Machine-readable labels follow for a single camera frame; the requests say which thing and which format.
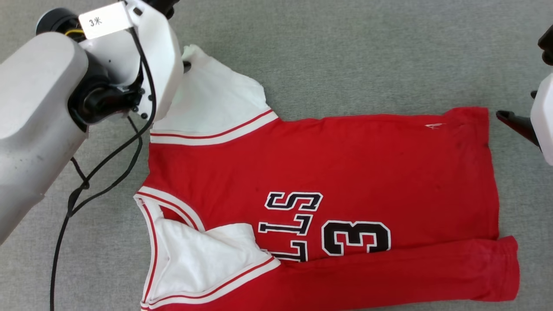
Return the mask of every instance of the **white fabric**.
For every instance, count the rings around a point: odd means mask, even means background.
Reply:
[[[255,243],[249,224],[233,224],[200,233],[178,221],[154,221],[158,256],[166,256],[158,267],[150,299],[169,293],[202,293],[247,266],[270,255]]]
[[[188,204],[167,192],[143,186],[138,189],[138,192],[134,197],[143,199],[148,203],[148,206],[155,205],[168,208],[177,213],[177,215],[179,215],[189,226],[195,227],[200,232],[205,231],[204,224],[202,224],[202,221],[196,211],[188,206]]]
[[[184,74],[167,116],[154,124],[152,133],[212,136],[270,110],[261,84],[232,71],[198,46],[185,46],[182,59],[192,67]]]
[[[148,233],[150,236],[150,268],[148,269],[148,275],[146,277],[146,281],[144,282],[144,291],[142,295],[142,300],[146,300],[149,296],[148,286],[150,284],[150,280],[152,280],[152,284],[156,284],[156,280],[159,279],[160,276],[160,273],[155,273],[155,269],[158,267],[165,267],[167,265],[169,256],[165,253],[164,248],[158,251],[158,247],[154,239],[154,222],[156,221],[156,219],[163,217],[163,212],[161,211],[159,204],[151,198],[145,198],[143,196],[139,197],[138,195],[134,196],[134,200],[140,208],[142,215],[144,215],[146,226],[148,227]]]
[[[270,111],[259,119],[256,119],[253,122],[244,125],[230,133],[202,139],[182,137],[179,135],[179,132],[175,131],[152,131],[152,133],[159,134],[159,136],[151,136],[150,142],[154,144],[182,144],[186,146],[207,146],[212,144],[221,144],[251,133],[261,126],[264,126],[276,119],[278,119],[277,114]]]

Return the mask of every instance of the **yellow wire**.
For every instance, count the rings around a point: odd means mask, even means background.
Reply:
[[[65,33],[65,35],[70,35],[72,33],[80,33],[80,34],[84,34],[85,32],[82,31],[82,29],[72,29],[72,30],[69,30]]]

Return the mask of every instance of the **black cable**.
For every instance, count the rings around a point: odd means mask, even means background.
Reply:
[[[154,122],[155,112],[157,110],[157,98],[156,98],[156,95],[155,95],[155,87],[154,87],[154,82],[153,82],[153,78],[152,78],[152,72],[150,71],[150,66],[148,65],[148,61],[146,59],[144,50],[142,49],[142,45],[140,44],[140,41],[138,39],[138,35],[137,35],[136,31],[134,30],[134,28],[129,28],[129,32],[131,33],[131,36],[133,37],[134,44],[136,45],[137,50],[138,50],[138,54],[140,55],[140,62],[144,65],[144,70],[146,71],[146,75],[148,77],[148,82],[149,82],[149,85],[150,85],[150,91],[152,93],[152,112],[150,114],[150,118],[148,119],[148,122],[146,122],[146,124],[144,125],[144,127],[142,127],[142,129],[140,131],[137,131],[137,128],[134,125],[132,119],[130,117],[127,117],[129,122],[131,123],[131,126],[135,130],[136,134],[131,139],[126,141],[124,144],[119,146],[111,154],[109,154],[102,162],[100,162],[100,164],[98,164],[90,172],[90,174],[88,174],[88,176],[84,177],[85,175],[82,173],[77,161],[74,158],[72,158],[71,162],[73,162],[73,164],[75,166],[75,169],[77,170],[79,176],[81,176],[81,178],[83,179],[83,182],[80,185],[80,187],[75,189],[71,193],[71,195],[69,196],[69,199],[67,201],[67,214],[65,215],[65,220],[64,220],[64,222],[61,226],[60,234],[58,236],[58,242],[56,243],[56,250],[54,252],[54,260],[53,260],[53,263],[52,263],[52,275],[51,275],[51,279],[50,279],[50,310],[52,310],[52,311],[54,311],[54,290],[55,290],[56,270],[57,270],[57,266],[58,266],[58,258],[59,258],[59,253],[60,253],[60,249],[61,249],[61,242],[63,240],[65,229],[67,228],[67,223],[69,222],[69,218],[71,218],[76,212],[78,212],[85,204],[89,203],[93,199],[95,199],[95,198],[107,193],[108,191],[112,190],[114,187],[116,187],[120,182],[122,182],[129,175],[131,170],[134,168],[134,165],[136,164],[136,161],[138,160],[138,156],[140,155],[140,150],[142,149],[142,144],[143,144],[142,134],[144,134],[148,130],[148,128],[152,125],[152,123]],[[119,152],[123,151],[125,148],[127,148],[130,144],[132,144],[137,139],[139,140],[137,151],[135,152],[135,154],[134,154],[134,156],[131,160],[131,163],[129,164],[129,167],[127,168],[127,170],[113,184],[111,184],[108,188],[106,188],[103,191],[91,196],[90,198],[86,199],[81,204],[79,204],[76,208],[74,208],[74,206],[77,202],[77,199],[79,198],[79,195],[81,194],[81,192],[83,190],[89,188],[90,179],[107,162],[109,162]]]

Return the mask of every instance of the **red fabric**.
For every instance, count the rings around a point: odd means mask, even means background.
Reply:
[[[435,300],[511,300],[517,243],[467,240],[280,266],[207,304],[155,310],[348,310]]]
[[[249,223],[270,252],[294,253],[292,240],[307,242],[308,262],[282,260],[239,291],[186,309],[337,310],[516,295],[516,242],[494,241],[499,201],[485,108],[276,120],[212,146],[150,144],[149,165],[144,185],[190,205],[206,230]],[[323,198],[316,211],[299,211],[301,200],[270,210],[275,191],[285,193],[276,203],[294,191]],[[297,226],[300,212],[312,215],[305,236],[258,232],[260,222]],[[374,236],[359,247],[338,234],[345,256],[329,258],[321,230],[328,221],[382,223],[391,249],[368,255]]]

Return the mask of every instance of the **clothing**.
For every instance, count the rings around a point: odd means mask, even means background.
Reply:
[[[183,59],[135,196],[152,237],[143,308],[514,299],[485,108],[286,122],[255,80],[196,46]]]

